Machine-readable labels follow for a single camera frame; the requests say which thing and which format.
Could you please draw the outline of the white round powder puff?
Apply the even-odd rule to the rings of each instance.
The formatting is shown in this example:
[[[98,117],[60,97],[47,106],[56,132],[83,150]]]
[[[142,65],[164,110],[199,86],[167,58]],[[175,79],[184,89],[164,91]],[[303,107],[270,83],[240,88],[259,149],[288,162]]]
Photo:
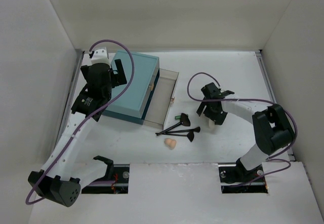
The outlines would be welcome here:
[[[215,122],[211,119],[208,121],[209,128],[214,129],[215,128]]]

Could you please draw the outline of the black kabuki brush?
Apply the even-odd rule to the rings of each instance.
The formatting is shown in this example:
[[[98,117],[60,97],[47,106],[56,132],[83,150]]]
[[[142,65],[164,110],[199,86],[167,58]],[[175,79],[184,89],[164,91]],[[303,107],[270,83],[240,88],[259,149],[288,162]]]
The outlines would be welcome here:
[[[180,119],[179,119],[179,122],[178,122],[178,123],[176,123],[176,124],[174,124],[174,125],[172,125],[172,126],[166,128],[166,129],[164,129],[163,131],[161,131],[161,132],[159,132],[159,133],[156,133],[156,136],[160,136],[160,135],[162,135],[163,133],[169,132],[169,131],[171,131],[171,130],[173,130],[173,129],[179,127],[179,126],[184,126],[184,127],[189,127],[189,126],[191,126],[191,122],[190,122],[190,119],[189,119],[189,117],[188,117],[187,114],[182,113],[182,114],[180,115]]]

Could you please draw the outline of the black fan brush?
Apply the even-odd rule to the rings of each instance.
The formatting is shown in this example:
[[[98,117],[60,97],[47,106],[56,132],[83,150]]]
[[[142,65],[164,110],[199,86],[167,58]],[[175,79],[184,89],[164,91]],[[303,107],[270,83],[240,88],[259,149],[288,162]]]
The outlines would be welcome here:
[[[194,133],[193,132],[188,132],[187,134],[164,133],[164,135],[186,137],[190,142],[193,142],[193,140],[194,140]]]

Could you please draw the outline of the teal makeup organizer box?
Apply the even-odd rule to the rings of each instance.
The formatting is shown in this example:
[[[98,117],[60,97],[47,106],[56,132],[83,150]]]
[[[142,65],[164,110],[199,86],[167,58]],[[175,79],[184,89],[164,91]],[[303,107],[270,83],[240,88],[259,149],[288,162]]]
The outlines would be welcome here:
[[[102,115],[142,125],[159,79],[159,58],[136,52],[132,57],[135,70],[130,86]]]

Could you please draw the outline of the peach makeup sponge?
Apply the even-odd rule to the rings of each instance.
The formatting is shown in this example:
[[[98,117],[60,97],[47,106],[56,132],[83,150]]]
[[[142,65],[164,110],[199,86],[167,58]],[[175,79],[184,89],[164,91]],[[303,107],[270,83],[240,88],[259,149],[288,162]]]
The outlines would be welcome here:
[[[177,141],[175,139],[166,138],[164,143],[169,149],[173,150],[176,147]]]

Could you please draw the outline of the clear acrylic drawer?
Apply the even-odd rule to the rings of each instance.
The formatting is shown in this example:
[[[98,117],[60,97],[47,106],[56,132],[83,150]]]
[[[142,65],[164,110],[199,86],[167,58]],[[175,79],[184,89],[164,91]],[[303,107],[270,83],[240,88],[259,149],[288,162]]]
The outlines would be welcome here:
[[[143,125],[162,130],[167,121],[170,106],[174,103],[174,93],[179,73],[160,69],[159,78],[154,84],[154,92],[146,111]]]

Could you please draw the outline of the thin black makeup brush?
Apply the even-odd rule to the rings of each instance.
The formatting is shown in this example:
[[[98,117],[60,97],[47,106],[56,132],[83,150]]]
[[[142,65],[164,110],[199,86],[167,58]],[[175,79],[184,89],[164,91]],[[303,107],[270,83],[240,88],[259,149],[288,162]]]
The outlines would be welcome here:
[[[193,128],[193,129],[184,129],[184,130],[167,131],[166,134],[189,133],[189,132],[196,132],[196,133],[199,133],[200,130],[201,130],[200,127],[196,127],[196,128]]]

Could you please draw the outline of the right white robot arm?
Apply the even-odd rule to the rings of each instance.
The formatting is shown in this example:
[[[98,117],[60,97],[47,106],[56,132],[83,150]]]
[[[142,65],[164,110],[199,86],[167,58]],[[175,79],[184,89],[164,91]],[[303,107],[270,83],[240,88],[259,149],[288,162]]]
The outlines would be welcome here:
[[[239,99],[234,92],[221,91],[214,83],[201,89],[204,98],[196,113],[209,119],[209,125],[220,126],[228,114],[240,117],[253,125],[255,143],[240,157],[234,167],[220,169],[225,183],[248,182],[253,179],[261,164],[277,150],[296,139],[291,120],[281,105],[261,99]]]

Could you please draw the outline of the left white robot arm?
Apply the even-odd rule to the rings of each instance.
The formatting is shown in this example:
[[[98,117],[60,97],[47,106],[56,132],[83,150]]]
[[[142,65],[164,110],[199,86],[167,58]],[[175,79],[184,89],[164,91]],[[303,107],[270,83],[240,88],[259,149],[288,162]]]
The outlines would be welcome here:
[[[107,63],[83,65],[80,70],[86,81],[71,107],[66,128],[55,149],[40,171],[31,171],[28,182],[40,200],[47,199],[65,207],[75,203],[82,189],[96,180],[113,179],[114,162],[95,156],[84,167],[74,171],[75,161],[84,141],[105,109],[114,102],[112,89],[126,85],[120,59],[115,68]]]

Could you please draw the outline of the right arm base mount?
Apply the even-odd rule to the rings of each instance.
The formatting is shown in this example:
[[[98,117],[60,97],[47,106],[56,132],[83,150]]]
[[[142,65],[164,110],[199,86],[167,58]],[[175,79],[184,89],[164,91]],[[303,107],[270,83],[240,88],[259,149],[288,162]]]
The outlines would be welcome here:
[[[235,168],[234,164],[219,165],[221,192],[223,194],[268,193],[265,177],[248,183],[264,173],[262,166],[242,174],[238,173]]]

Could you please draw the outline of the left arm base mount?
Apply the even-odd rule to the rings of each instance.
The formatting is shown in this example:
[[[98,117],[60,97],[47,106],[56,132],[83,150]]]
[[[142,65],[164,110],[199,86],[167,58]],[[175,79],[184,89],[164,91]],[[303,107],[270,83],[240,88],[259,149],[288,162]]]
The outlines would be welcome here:
[[[96,156],[94,160],[106,165],[105,175],[84,187],[82,194],[127,194],[129,192],[129,164],[114,164],[113,160],[102,156]]]

